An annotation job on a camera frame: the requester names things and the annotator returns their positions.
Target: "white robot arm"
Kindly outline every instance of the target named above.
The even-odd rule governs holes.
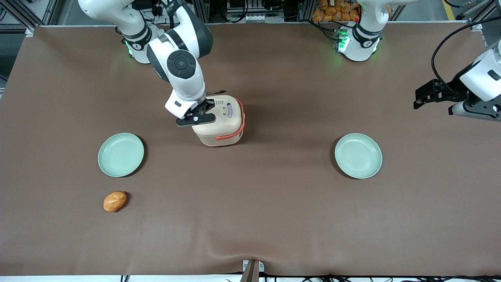
[[[414,109],[430,102],[457,102],[450,115],[501,121],[501,40],[456,74],[447,86],[438,79],[416,89]]]
[[[122,33],[132,57],[148,64],[147,44],[163,33],[154,25],[147,25],[141,13],[127,6],[134,0],[78,0],[82,11],[89,17],[112,22]]]
[[[162,2],[168,15],[175,15],[180,24],[152,40],[146,53],[158,76],[172,85],[165,108],[177,118],[185,119],[206,103],[205,82],[197,59],[210,53],[213,39],[207,26],[184,0]],[[206,118],[203,112],[207,109],[199,108],[201,118]],[[198,116],[196,119],[194,124],[202,122]]]
[[[388,22],[388,5],[405,5],[418,0],[357,0],[362,7],[360,20],[350,27],[342,27],[342,40],[336,43],[339,53],[346,58],[361,62],[376,51],[379,36]]]

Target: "light green plate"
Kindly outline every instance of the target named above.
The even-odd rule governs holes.
[[[344,173],[359,179],[374,176],[383,164],[383,154],[377,143],[360,133],[339,139],[334,155]]]
[[[99,168],[112,177],[131,174],[139,167],[144,157],[141,139],[131,133],[119,133],[106,140],[97,155]]]

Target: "black cable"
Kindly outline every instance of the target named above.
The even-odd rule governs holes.
[[[153,19],[152,19],[152,18],[150,18],[150,17],[148,17],[148,16],[146,16],[146,17],[148,18],[148,19],[146,19],[146,18],[145,18],[145,15],[143,14],[143,11],[142,11],[142,10],[139,10],[139,13],[141,14],[141,16],[143,17],[143,20],[144,20],[145,22],[151,22],[151,23],[153,23],[153,22],[155,21],[155,18],[153,18]]]
[[[489,3],[487,3],[487,5],[485,5],[485,7],[483,7],[483,9],[478,13],[476,14],[476,16],[473,18],[473,22],[476,21],[476,19],[478,19],[478,16],[480,16],[483,12],[485,12],[485,10],[487,10],[487,8],[489,8],[490,5],[492,5],[492,3],[494,3],[494,0],[490,0]]]
[[[492,14],[492,13],[493,13],[496,9],[497,9],[497,7],[492,7],[492,9],[490,9],[490,11],[489,11],[487,14],[485,14],[485,16],[483,16],[483,17],[481,18],[481,20],[483,20],[483,19],[487,18],[487,17],[488,17],[490,14]]]
[[[325,31],[334,31],[333,29],[322,28],[322,27],[320,26],[320,24],[318,24],[318,25],[317,25],[317,24],[316,24],[314,21],[312,21],[312,20],[303,19],[303,20],[299,20],[299,21],[300,21],[300,22],[308,22],[308,23],[312,24],[313,26],[315,26],[317,29],[324,29]],[[336,24],[339,24],[339,25],[342,25],[343,27],[353,28],[353,27],[351,27],[351,26],[349,26],[349,25],[346,25],[346,24],[344,24],[344,23],[340,23],[340,22],[337,22],[337,21],[330,21],[330,22],[332,22],[332,23],[336,23]]]
[[[5,16],[7,15],[7,10],[4,10],[2,8],[0,8],[0,17],[2,17],[0,19],[0,22],[4,20]]]
[[[448,277],[448,278],[442,279],[442,281],[447,281],[447,280],[457,279],[457,278],[475,280],[475,281],[480,281],[480,282],[487,282],[487,280],[485,280],[485,279],[482,279],[482,278],[479,278],[479,277],[467,276],[467,275],[452,276],[452,277]]]
[[[435,56],[437,55],[438,50],[440,50],[440,48],[445,43],[445,41],[447,41],[449,38],[451,38],[456,33],[460,32],[462,30],[465,30],[465,29],[467,29],[469,27],[472,27],[472,26],[476,26],[476,25],[479,25],[479,24],[487,23],[487,22],[492,22],[492,21],[499,20],[499,19],[501,19],[500,16],[494,17],[494,18],[490,18],[490,19],[487,19],[487,20],[483,20],[483,21],[474,22],[474,23],[471,23],[471,24],[467,24],[464,27],[460,27],[457,30],[453,31],[451,34],[447,35],[447,37],[445,37],[442,40],[442,42],[440,42],[440,44],[438,44],[437,48],[435,49],[435,52],[433,52],[433,55],[431,56],[431,69],[433,70],[433,73],[435,74],[435,76],[437,77],[437,79],[440,81],[440,83],[442,83],[442,85],[445,88],[447,88],[447,90],[449,90],[455,96],[459,96],[459,94],[456,91],[452,90],[452,88],[450,88],[450,86],[447,83],[445,83],[445,81],[438,74],[437,69],[435,68]]]
[[[275,12],[275,11],[281,11],[284,9],[284,2],[282,2],[282,4],[280,6],[268,6],[266,5],[266,2],[268,0],[261,0],[261,5],[266,9],[266,10],[270,10],[272,12]]]
[[[327,38],[328,38],[328,39],[330,39],[330,40],[333,40],[333,41],[340,41],[340,39],[338,39],[338,38],[333,38],[333,37],[329,36],[329,35],[326,33],[326,32],[334,32],[334,31],[335,31],[335,29],[328,29],[328,28],[324,28],[324,27],[322,27],[322,26],[320,25],[320,22],[315,23],[315,22],[313,22],[313,21],[311,21],[311,20],[299,20],[299,21],[300,21],[300,22],[308,22],[308,23],[312,24],[314,27],[316,27],[317,29],[319,29],[320,31],[322,31],[322,33],[325,35],[325,37],[327,37]]]
[[[453,8],[461,8],[461,6],[458,6],[458,5],[454,5],[454,4],[451,4],[449,1],[447,0],[443,0],[447,5],[453,7]]]
[[[222,11],[224,11],[224,8],[222,9],[219,9],[219,15],[221,16],[221,18],[227,22],[227,23],[233,23],[233,24],[236,24],[238,22],[240,22],[241,20],[243,20],[245,18],[245,16],[247,16],[247,12],[249,11],[249,5],[247,3],[247,0],[243,0],[243,9],[242,9],[242,15],[240,16],[240,18],[234,22],[232,22],[231,20],[228,20],[227,17],[225,17],[223,14],[222,14]]]

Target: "table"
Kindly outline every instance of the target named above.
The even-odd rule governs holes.
[[[0,273],[228,273],[253,258],[279,275],[499,274],[499,124],[412,107],[460,26],[389,24],[362,63],[306,24],[211,26],[207,90],[246,110],[225,148],[176,127],[170,85],[112,28],[37,28],[0,102]],[[438,71],[450,79],[482,50],[463,31]],[[147,160],[115,179],[96,159],[119,132],[143,138]],[[373,178],[335,164],[351,132],[382,149]],[[106,213],[115,190],[131,199]]]

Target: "metal frame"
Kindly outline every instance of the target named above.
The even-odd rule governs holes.
[[[42,22],[44,23],[44,25],[53,24],[53,21],[55,21],[54,16],[56,14],[55,13],[56,5],[60,2],[61,1],[59,1],[59,0],[49,0],[49,5],[45,9],[45,14],[44,14],[44,17],[42,19]]]
[[[43,25],[42,20],[19,0],[3,0],[2,8],[7,10],[7,12],[9,12],[19,23],[24,25],[26,29],[33,31],[36,26]]]
[[[481,20],[485,20],[485,19],[488,19],[494,12],[496,11],[499,11],[498,10],[498,1],[490,1],[487,6],[485,6],[482,11],[480,11],[480,13],[478,13],[474,18],[473,18],[473,22],[476,22],[476,21],[481,21]]]
[[[7,84],[7,78],[3,74],[0,74],[0,82],[3,84]]]
[[[395,11],[393,12],[393,17],[391,18],[391,21],[396,21],[398,19],[398,17],[402,14],[402,12],[404,11],[405,7],[407,5],[399,5]]]
[[[204,22],[209,22],[209,4],[205,0],[193,0],[193,7],[195,8],[195,14]]]
[[[2,3],[0,3],[0,7],[2,8],[2,11],[5,11],[6,13],[10,12],[3,6]],[[0,34],[20,34],[24,33],[26,30],[26,27],[23,26],[22,24],[0,24]]]

